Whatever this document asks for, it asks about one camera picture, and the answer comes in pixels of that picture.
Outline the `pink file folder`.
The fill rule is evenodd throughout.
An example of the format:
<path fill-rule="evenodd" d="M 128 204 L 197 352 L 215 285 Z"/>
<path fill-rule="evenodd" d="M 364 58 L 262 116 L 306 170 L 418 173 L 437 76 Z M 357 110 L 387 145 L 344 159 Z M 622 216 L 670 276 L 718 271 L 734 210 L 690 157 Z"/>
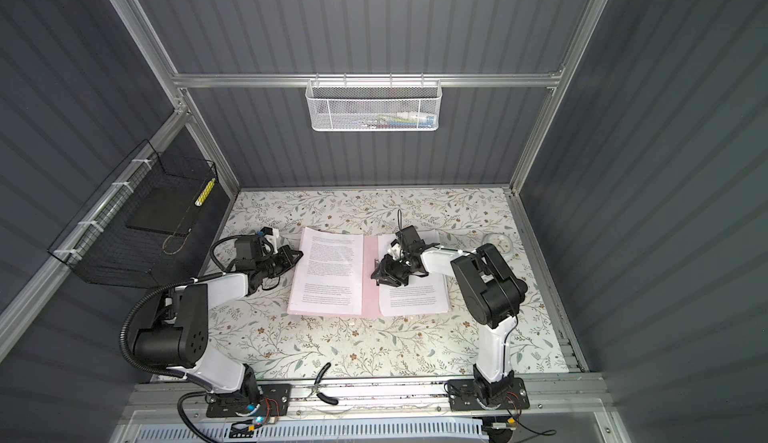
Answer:
<path fill-rule="evenodd" d="M 382 234 L 378 236 L 364 236 L 364 255 L 363 255 L 363 313 L 359 318 L 378 318 L 386 317 L 379 310 L 379 287 L 371 279 L 375 265 L 385 256 L 390 243 L 395 239 L 393 234 Z"/>

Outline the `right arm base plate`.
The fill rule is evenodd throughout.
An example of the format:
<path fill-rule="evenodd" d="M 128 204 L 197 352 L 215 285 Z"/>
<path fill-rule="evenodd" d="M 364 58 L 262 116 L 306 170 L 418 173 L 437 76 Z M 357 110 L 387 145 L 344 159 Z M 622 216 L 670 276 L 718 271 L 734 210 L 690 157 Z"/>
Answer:
<path fill-rule="evenodd" d="M 530 408 L 525 383 L 511 377 L 494 383 L 479 379 L 451 379 L 444 383 L 452 411 L 510 410 Z"/>

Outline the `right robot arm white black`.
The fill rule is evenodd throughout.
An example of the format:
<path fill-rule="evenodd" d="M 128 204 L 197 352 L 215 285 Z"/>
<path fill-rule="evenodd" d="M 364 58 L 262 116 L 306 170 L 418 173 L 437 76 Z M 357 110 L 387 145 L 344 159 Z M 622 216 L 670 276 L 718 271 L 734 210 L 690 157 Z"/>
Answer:
<path fill-rule="evenodd" d="M 412 277 L 444 275 L 454 278 L 478 330 L 478 355 L 473 365 L 473 391 L 485 408 L 497 407 L 513 391 L 515 370 L 509 339 L 527 284 L 511 270 L 496 246 L 474 250 L 427 243 L 414 226 L 398 230 L 376 262 L 371 278 L 378 285 L 405 287 Z"/>

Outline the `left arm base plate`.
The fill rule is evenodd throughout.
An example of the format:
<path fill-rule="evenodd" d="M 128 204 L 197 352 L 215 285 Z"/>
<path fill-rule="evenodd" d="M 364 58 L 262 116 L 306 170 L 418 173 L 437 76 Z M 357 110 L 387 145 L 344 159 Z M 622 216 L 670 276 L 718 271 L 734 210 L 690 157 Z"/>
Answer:
<path fill-rule="evenodd" d="M 233 393 L 206 397 L 208 418 L 254 416 L 282 417 L 287 414 L 292 387 L 290 384 L 259 384 L 256 389 L 241 389 Z"/>

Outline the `printed white paper sheet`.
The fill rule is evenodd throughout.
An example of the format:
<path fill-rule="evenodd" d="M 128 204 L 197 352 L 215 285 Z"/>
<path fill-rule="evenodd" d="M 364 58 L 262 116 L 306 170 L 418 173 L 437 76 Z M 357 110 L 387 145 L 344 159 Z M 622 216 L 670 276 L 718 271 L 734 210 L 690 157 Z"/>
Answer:
<path fill-rule="evenodd" d="M 363 313 L 364 236 L 304 228 L 287 312 L 360 317 Z"/>

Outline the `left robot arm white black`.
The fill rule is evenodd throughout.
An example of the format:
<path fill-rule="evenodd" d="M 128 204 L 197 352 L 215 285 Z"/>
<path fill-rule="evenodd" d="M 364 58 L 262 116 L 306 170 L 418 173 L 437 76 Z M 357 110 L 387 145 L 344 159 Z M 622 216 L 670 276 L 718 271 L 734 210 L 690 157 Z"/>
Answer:
<path fill-rule="evenodd" d="M 143 372 L 192 382 L 211 403 L 253 412 L 263 392 L 248 365 L 209 342 L 209 313 L 259 289 L 267 291 L 264 282 L 280 281 L 303 252 L 281 244 L 279 232 L 264 227 L 221 238 L 209 254 L 216 272 L 157 287 L 140 298 L 121 327 L 119 348 Z"/>

